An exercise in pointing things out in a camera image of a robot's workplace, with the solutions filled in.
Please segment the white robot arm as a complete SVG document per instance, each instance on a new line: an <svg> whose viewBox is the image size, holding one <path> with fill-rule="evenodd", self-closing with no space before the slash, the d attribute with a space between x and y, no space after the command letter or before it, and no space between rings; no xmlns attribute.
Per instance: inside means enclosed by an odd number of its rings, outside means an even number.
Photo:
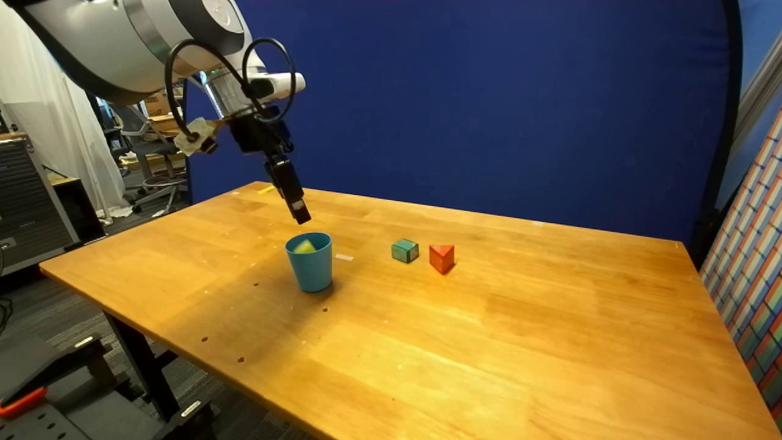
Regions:
<svg viewBox="0 0 782 440"><path fill-rule="evenodd" d="M310 219L282 121L304 88L288 49L254 38L233 0L2 0L84 92L130 106L166 92L185 157L226 126L297 224Z"/></svg>

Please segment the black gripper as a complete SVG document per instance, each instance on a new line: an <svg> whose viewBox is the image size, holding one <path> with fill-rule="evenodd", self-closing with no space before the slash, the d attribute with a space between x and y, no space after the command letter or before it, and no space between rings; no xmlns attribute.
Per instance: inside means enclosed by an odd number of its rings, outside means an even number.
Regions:
<svg viewBox="0 0 782 440"><path fill-rule="evenodd" d="M262 121L254 115L241 115L230 121L230 131L241 151L262 151L265 157L265 173L271 183L288 203L293 219L304 224L310 219L310 209L302 203L302 189L288 158L288 126L282 121Z"/></svg>

